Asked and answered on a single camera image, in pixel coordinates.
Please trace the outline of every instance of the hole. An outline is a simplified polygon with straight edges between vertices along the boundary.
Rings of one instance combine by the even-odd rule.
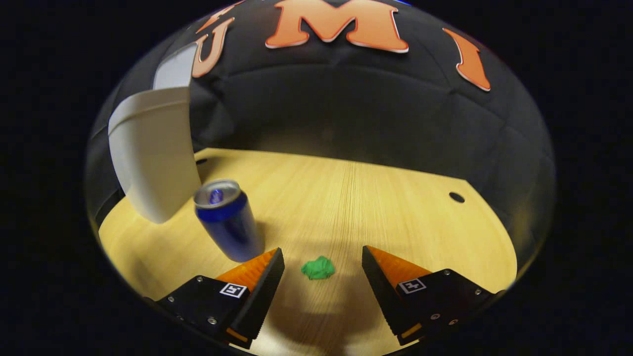
[[[466,201],[466,199],[464,199],[463,196],[457,194],[456,192],[452,191],[450,192],[448,195],[451,196],[451,198],[455,201],[457,201],[458,203],[463,203],[464,201]]]

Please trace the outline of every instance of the green object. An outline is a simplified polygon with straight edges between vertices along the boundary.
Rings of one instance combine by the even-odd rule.
[[[308,276],[309,279],[326,279],[334,272],[332,261],[323,256],[317,258],[316,261],[306,262],[301,268],[301,273]]]

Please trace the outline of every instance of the orange letter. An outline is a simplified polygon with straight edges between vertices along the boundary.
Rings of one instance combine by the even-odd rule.
[[[323,0],[284,0],[275,7],[282,9],[281,16],[276,33],[266,40],[268,48],[308,42],[310,35],[301,31],[301,20],[324,42],[334,41],[345,26],[356,21],[356,28],[347,35],[349,42],[396,53],[409,51],[394,21],[393,13],[398,9],[378,1],[351,0],[335,8]]]
[[[200,32],[200,31],[202,31],[202,30],[206,29],[206,28],[207,28],[207,27],[209,27],[212,23],[216,22],[216,21],[219,19],[219,17],[220,17],[220,16],[222,16],[222,15],[226,14],[227,12],[231,11],[234,7],[236,7],[237,5],[240,5],[240,4],[241,4],[241,3],[243,3],[244,1],[246,1],[246,0],[242,0],[242,1],[240,1],[239,3],[235,3],[235,4],[233,4],[233,5],[229,6],[229,7],[226,7],[226,8],[224,8],[224,9],[222,9],[222,10],[220,10],[220,11],[218,11],[218,12],[214,13],[213,15],[211,15],[211,17],[209,17],[209,20],[207,20],[207,21],[204,23],[204,25],[202,25],[202,27],[200,27],[200,28],[198,29],[198,31],[196,31],[196,33],[198,33],[198,32]]]
[[[479,48],[464,37],[449,29],[443,29],[457,44],[461,61],[457,63],[457,72],[467,81],[475,84],[479,89],[490,91],[490,82],[484,73],[484,66],[479,58]]]
[[[211,43],[211,53],[207,56],[207,58],[203,61],[200,58],[200,54],[202,52],[202,45],[204,40],[209,37],[208,34],[200,37],[197,43],[196,56],[194,57],[194,66],[191,70],[191,76],[194,78],[200,78],[203,75],[213,69],[215,63],[218,63],[218,59],[220,58],[220,54],[222,53],[222,47],[224,47],[224,37],[227,34],[227,27],[229,27],[230,23],[235,20],[234,17],[229,18],[228,20],[222,22],[218,25],[211,33],[213,34],[213,43]]]

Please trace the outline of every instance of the black fabric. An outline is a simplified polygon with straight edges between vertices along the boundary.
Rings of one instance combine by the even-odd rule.
[[[329,2],[338,6],[345,1]],[[273,4],[246,2],[220,18],[235,17],[222,56],[209,74],[191,84],[194,149],[327,156],[466,179],[508,230],[521,272],[549,229],[555,165],[541,114],[511,70],[475,39],[392,1],[409,53],[350,44],[346,33],[354,23],[331,43],[303,23],[310,34],[306,44],[268,49],[264,43],[275,33],[280,14]],[[151,87],[163,58],[209,34],[204,58],[215,25],[195,31],[206,19],[177,32],[138,62],[106,102],[96,126],[107,125],[121,100]],[[478,45],[490,92],[460,77],[455,70],[459,51],[443,27]],[[89,152],[89,211],[100,225],[122,196],[107,130],[91,139]]]

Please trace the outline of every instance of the can lid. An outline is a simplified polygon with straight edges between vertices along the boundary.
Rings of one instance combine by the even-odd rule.
[[[236,181],[220,179],[198,189],[194,195],[194,203],[200,209],[220,208],[237,199],[241,191]]]

